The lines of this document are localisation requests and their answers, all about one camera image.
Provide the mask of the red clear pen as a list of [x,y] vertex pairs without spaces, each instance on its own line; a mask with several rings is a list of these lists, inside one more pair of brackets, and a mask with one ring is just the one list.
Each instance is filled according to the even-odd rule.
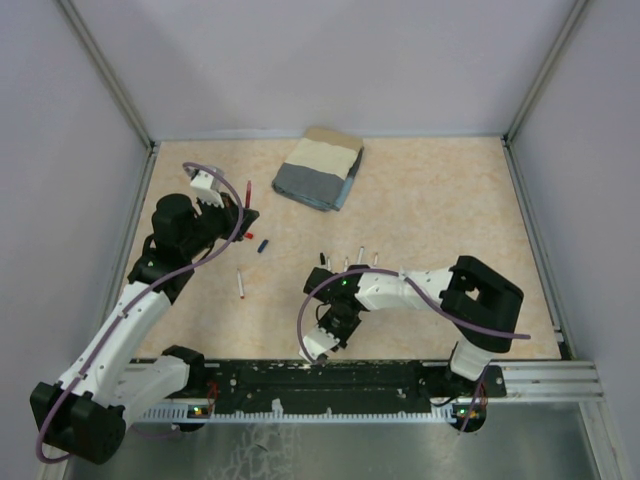
[[246,185],[246,191],[245,191],[244,209],[246,210],[251,209],[251,198],[252,198],[252,181],[248,180]]

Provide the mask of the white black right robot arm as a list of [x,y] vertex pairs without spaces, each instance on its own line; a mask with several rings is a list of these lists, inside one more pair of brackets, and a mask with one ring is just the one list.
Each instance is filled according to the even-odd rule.
[[448,387],[470,395],[482,383],[492,359],[528,341],[517,323],[524,292],[473,256],[436,270],[393,271],[366,264],[334,273],[314,268],[303,287],[298,312],[299,355],[316,364],[344,348],[361,324],[360,314],[383,310],[429,310],[460,332],[446,367]]

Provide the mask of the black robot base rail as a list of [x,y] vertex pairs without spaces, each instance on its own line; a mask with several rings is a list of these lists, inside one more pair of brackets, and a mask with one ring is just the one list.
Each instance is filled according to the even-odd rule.
[[177,424],[434,422],[461,420],[473,395],[506,395],[502,369],[476,384],[444,361],[209,360],[204,380],[152,405],[140,419]]

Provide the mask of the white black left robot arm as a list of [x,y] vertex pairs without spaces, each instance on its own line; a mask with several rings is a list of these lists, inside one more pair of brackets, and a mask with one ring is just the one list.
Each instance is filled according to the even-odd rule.
[[184,194],[163,196],[118,303],[79,358],[30,395],[38,428],[36,455],[45,463],[50,445],[65,457],[101,465],[149,408],[173,394],[194,397],[208,384],[203,354],[173,345],[137,374],[124,375],[150,329],[176,302],[197,267],[222,253],[215,245],[244,238],[258,211],[224,193],[219,206]]

